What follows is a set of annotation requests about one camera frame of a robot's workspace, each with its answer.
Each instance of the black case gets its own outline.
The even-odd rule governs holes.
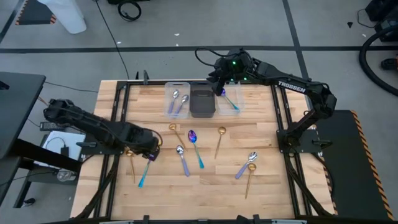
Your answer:
[[[194,118],[213,117],[216,111],[216,103],[208,81],[191,82],[189,107]]]

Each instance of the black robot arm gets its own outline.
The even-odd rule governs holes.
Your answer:
[[[300,121],[293,122],[282,133],[284,146],[295,147],[300,145],[300,137],[303,132],[319,119],[326,119],[333,115],[336,106],[336,97],[329,90],[326,83],[313,82],[311,79],[303,79],[283,73],[275,66],[252,58],[245,50],[235,49],[223,55],[213,65],[214,72],[207,78],[212,82],[213,91],[220,96],[225,82],[249,80],[259,85],[276,85],[282,88],[296,91],[310,98],[311,109]]]
[[[128,122],[108,121],[87,113],[70,100],[50,100],[49,107],[44,109],[44,117],[48,121],[70,124],[91,134],[98,142],[111,149],[120,151],[128,147],[135,154],[142,154],[152,161],[159,154],[159,140],[152,135],[153,130]]]

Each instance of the plastic bin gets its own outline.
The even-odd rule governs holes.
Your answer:
[[[172,119],[186,119],[189,117],[190,107],[190,85],[187,82],[168,82],[164,85],[164,115]],[[173,102],[173,93],[178,91],[178,97]],[[181,106],[182,98],[188,95],[188,100]]]
[[[191,82],[191,115],[194,118],[212,118],[216,112],[215,94],[208,81]]]
[[[229,82],[224,85],[226,97],[239,109],[235,109],[225,96],[217,96],[217,112],[220,115],[237,115],[244,110],[243,93],[240,82]]]

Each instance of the gray floor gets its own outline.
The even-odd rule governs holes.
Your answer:
[[[85,15],[87,30],[69,34],[57,21],[54,25],[15,26],[9,28],[0,43],[1,49],[51,49],[114,47],[109,32],[93,1],[77,0]],[[374,31],[356,22],[356,11],[369,0],[289,0],[301,46],[360,46]],[[0,30],[17,3],[0,2]],[[116,6],[99,0],[103,14],[120,47],[175,47],[205,45],[293,46],[282,0],[167,0],[140,2],[142,17],[124,22]],[[363,22],[369,22],[366,16]],[[353,22],[352,28],[347,22]],[[389,45],[375,41],[373,45]],[[250,51],[252,56],[274,64],[284,72],[300,76],[293,51]],[[385,81],[398,87],[396,72],[383,72],[378,63],[395,57],[396,52],[370,52],[369,64]],[[210,67],[200,64],[193,52],[123,52],[130,77],[146,69],[151,78],[205,78]],[[338,99],[337,109],[356,110],[362,122],[369,148],[381,176],[384,190],[395,216],[398,216],[398,159],[394,116],[398,98],[378,88],[362,72],[358,52],[304,52],[308,74],[327,82]],[[212,62],[216,57],[202,53]],[[97,90],[101,80],[125,79],[119,55],[106,53],[0,54],[0,70],[43,74],[47,81]],[[84,110],[93,111],[95,93],[80,93],[45,84],[45,100],[68,98]],[[29,118],[44,120],[45,106],[38,102]],[[21,138],[38,144],[45,133],[26,123]],[[23,176],[25,170],[17,175]],[[32,184],[29,196],[34,206],[13,209],[12,205],[23,180],[17,180],[0,207],[0,223],[42,223],[66,220],[72,207],[75,188],[71,186]]]

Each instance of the wooden table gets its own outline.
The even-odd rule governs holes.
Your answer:
[[[101,82],[96,115],[110,119],[116,82]],[[129,159],[121,157],[112,220],[142,220],[144,215],[150,215],[151,220],[235,219],[237,215],[252,217],[253,214],[259,214],[260,218],[293,218],[284,159],[275,135],[277,122],[271,89],[268,86],[243,85],[242,90],[246,109],[240,116],[215,114],[211,119],[171,121],[163,112],[163,86],[133,86],[126,120],[158,131],[164,144],[159,157],[149,167],[142,189],[138,188],[138,183],[147,160],[141,156],[134,157],[136,183],[133,184]],[[293,120],[297,121],[307,110],[305,97],[292,91],[287,91],[287,96]],[[170,122],[177,124],[177,132],[188,147],[185,159],[190,177],[185,176],[181,159],[175,151],[180,142],[169,130]],[[220,126],[226,127],[227,132],[214,160],[219,138],[217,128]],[[187,139],[190,129],[198,136],[197,146],[205,164],[203,170],[199,168],[193,144]],[[245,199],[248,171],[239,180],[234,176],[252,151],[259,155],[255,161],[257,170]],[[308,188],[323,207],[333,213],[323,166],[311,155],[302,154],[301,158]],[[96,192],[102,161],[103,156],[94,156],[83,164],[71,217],[79,214]],[[297,195],[303,213],[300,191]],[[107,198],[106,192],[101,215],[104,215]]]

